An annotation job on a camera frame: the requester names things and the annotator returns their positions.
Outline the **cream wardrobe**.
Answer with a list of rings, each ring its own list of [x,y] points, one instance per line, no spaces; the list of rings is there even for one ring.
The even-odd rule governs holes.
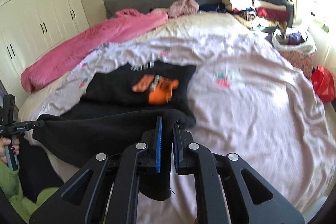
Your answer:
[[[1,0],[1,84],[21,108],[21,74],[45,53],[89,27],[81,0]]]

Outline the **red plastic bag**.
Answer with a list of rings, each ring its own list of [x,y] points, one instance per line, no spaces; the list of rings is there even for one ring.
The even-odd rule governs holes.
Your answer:
[[[315,94],[323,103],[329,103],[335,99],[334,77],[330,71],[318,65],[311,75],[311,81]]]

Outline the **pink blanket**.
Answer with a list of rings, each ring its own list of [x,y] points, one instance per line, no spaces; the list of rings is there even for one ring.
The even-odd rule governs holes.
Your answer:
[[[34,93],[74,69],[99,45],[127,42],[167,23],[163,10],[143,14],[136,9],[117,11],[114,18],[104,20],[44,54],[21,74],[24,91]]]

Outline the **pink knitted garment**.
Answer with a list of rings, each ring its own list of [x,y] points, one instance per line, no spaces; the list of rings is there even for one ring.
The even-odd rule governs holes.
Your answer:
[[[195,0],[178,0],[172,3],[167,9],[169,18],[193,15],[199,11],[199,4]]]

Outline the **lilac strawberry bear quilt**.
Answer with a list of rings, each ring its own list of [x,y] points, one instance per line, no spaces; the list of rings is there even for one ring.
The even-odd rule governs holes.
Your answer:
[[[106,43],[70,74],[31,94],[21,120],[61,115],[75,106],[95,73],[155,61],[197,67],[187,100],[194,139],[214,153],[235,152],[300,212],[316,210],[334,183],[335,131],[303,73],[252,34],[158,35]]]

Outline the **green fleece sleeve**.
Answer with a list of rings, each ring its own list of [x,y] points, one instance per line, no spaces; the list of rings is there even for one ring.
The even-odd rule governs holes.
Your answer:
[[[59,187],[43,189],[37,197],[37,201],[31,201],[24,196],[18,176],[19,170],[10,170],[6,163],[1,160],[1,189],[6,198],[20,217],[29,223],[30,217],[44,202],[46,202]]]

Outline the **dark blue garment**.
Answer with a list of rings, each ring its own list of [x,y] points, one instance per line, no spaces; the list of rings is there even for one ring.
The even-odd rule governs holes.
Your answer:
[[[226,5],[222,2],[203,4],[199,6],[199,11],[226,13]]]

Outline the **black long-sleeve shirt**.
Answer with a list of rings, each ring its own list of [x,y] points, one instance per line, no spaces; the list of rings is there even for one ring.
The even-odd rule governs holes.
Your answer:
[[[187,102],[187,87],[196,69],[151,61],[146,68],[126,64],[111,73],[96,73],[69,111],[41,115],[45,125],[34,129],[33,138],[62,161],[82,167],[98,153],[122,153],[162,118],[160,171],[142,178],[139,189],[153,200],[167,200],[173,126],[196,125]]]

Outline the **cream bed sheet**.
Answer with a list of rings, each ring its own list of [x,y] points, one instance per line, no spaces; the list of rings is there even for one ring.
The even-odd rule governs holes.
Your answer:
[[[157,60],[198,65],[202,53],[219,52],[230,35],[246,33],[232,15],[207,12],[169,20],[128,42],[104,43],[72,71],[31,94],[19,109],[18,118],[31,121],[41,114],[67,112],[79,102],[95,73],[109,73],[125,64],[132,69],[148,68]]]

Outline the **pile of folded clothes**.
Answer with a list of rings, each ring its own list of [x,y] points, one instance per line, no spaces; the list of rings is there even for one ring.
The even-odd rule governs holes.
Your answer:
[[[294,21],[292,0],[222,0],[226,12],[250,30],[291,27]]]

